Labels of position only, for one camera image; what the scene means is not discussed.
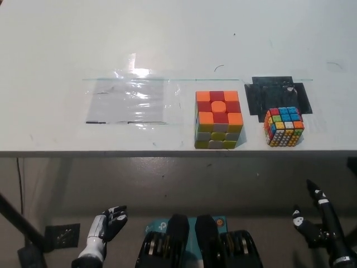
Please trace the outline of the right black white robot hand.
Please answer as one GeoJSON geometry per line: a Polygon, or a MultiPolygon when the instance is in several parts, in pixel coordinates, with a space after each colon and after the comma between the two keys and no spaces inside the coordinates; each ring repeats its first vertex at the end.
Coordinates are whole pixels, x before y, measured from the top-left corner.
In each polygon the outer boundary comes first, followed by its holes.
{"type": "Polygon", "coordinates": [[[313,181],[307,179],[306,186],[322,222],[314,224],[307,220],[302,215],[299,206],[295,205],[292,213],[295,229],[304,237],[309,248],[326,249],[331,267],[356,264],[356,253],[346,242],[344,231],[332,203],[313,181]]]}

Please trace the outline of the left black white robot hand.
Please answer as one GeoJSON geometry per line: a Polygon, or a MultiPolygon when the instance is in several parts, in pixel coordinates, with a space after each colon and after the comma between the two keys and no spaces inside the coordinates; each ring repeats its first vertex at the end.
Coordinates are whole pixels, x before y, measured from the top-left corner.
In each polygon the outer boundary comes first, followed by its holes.
{"type": "Polygon", "coordinates": [[[116,237],[127,221],[126,205],[109,208],[97,215],[89,230],[86,247],[72,261],[71,267],[103,267],[107,243],[116,237]]]}

